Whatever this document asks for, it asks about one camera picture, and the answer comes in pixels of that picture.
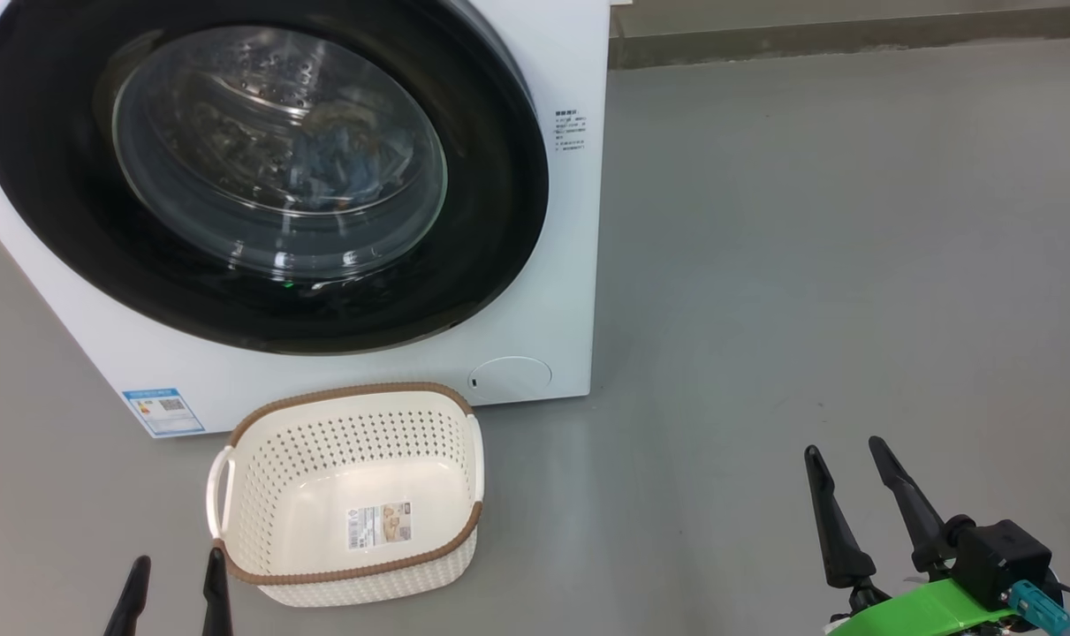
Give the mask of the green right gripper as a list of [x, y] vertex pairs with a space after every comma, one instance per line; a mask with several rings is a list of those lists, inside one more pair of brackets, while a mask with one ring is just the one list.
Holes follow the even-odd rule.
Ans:
[[[910, 542], [913, 565], [920, 574], [947, 574], [956, 558], [944, 539], [945, 524], [922, 489], [907, 474], [895, 452], [878, 435], [869, 439], [869, 451], [878, 478], [892, 493]], [[857, 588], [871, 584], [874, 561], [859, 548], [840, 504], [835, 482], [817, 446], [804, 451], [805, 470], [817, 528], [826, 584]], [[956, 636], [984, 624], [1014, 617], [1010, 608], [988, 610], [953, 580], [917, 587], [849, 618], [826, 625], [826, 636]]]

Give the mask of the blue energy label sticker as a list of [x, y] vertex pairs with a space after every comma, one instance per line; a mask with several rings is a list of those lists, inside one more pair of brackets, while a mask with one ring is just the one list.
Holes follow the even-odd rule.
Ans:
[[207, 434], [207, 428], [175, 388], [123, 391], [131, 411], [154, 438]]

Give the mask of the washing machine round door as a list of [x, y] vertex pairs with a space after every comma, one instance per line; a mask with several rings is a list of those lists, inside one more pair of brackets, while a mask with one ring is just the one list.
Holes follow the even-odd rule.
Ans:
[[[433, 229], [365, 275], [276, 279], [196, 249], [139, 201], [113, 142], [116, 93], [164, 44], [227, 26], [324, 39], [389, 73], [437, 128]], [[257, 352], [389, 349], [465, 322], [542, 234], [550, 169], [513, 56], [462, 0], [6, 0], [0, 190], [39, 240], [122, 305]]]

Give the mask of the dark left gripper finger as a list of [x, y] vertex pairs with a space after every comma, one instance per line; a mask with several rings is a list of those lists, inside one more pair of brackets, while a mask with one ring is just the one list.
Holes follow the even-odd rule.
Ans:
[[226, 556], [220, 548], [212, 548], [209, 552], [203, 596], [207, 599], [207, 616], [201, 636], [234, 636]]
[[150, 571], [150, 556], [142, 555], [133, 561], [103, 636], [135, 636], [139, 616], [144, 612], [146, 608]]

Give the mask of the cream perforated laundry basket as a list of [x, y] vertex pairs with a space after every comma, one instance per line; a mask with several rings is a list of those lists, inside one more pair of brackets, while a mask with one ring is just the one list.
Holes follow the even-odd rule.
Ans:
[[[207, 521], [228, 574], [296, 608], [447, 587], [473, 561], [485, 495], [482, 423], [455, 390], [395, 382], [257, 408], [210, 467]], [[410, 541], [348, 550], [347, 512], [413, 505]]]

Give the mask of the round white filter cover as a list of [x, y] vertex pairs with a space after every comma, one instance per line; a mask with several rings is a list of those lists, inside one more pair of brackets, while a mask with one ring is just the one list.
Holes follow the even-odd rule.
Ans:
[[484, 404], [510, 404], [542, 399], [551, 380], [552, 372], [542, 360], [503, 357], [470, 372], [467, 387]]

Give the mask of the basket product label sticker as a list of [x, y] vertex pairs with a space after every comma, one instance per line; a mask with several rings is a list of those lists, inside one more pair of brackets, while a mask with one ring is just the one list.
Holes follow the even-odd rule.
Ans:
[[353, 508], [347, 512], [348, 550], [370, 550], [413, 539], [410, 502]]

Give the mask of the blue patterned clothes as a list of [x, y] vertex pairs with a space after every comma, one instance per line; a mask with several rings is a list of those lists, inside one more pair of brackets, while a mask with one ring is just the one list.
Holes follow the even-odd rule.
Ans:
[[316, 106], [292, 138], [284, 185], [311, 209], [370, 205], [404, 184], [414, 135], [354, 106]]

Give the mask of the white front-load washing machine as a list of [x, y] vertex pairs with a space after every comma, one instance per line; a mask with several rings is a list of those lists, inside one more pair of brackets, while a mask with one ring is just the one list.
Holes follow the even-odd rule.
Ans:
[[[136, 422], [143, 426], [123, 391], [175, 388], [207, 434], [234, 429], [268, 402], [340, 387], [434, 382], [487, 405], [467, 378], [503, 357], [530, 357], [550, 367], [551, 384], [538, 402], [588, 394], [611, 0], [462, 1], [493, 28], [534, 100], [548, 156], [548, 206], [542, 234], [519, 276], [465, 322], [432, 337], [332, 355], [257, 352], [192, 337], [75, 274], [0, 190], [4, 249]], [[5, 3], [0, 0], [0, 9]]]

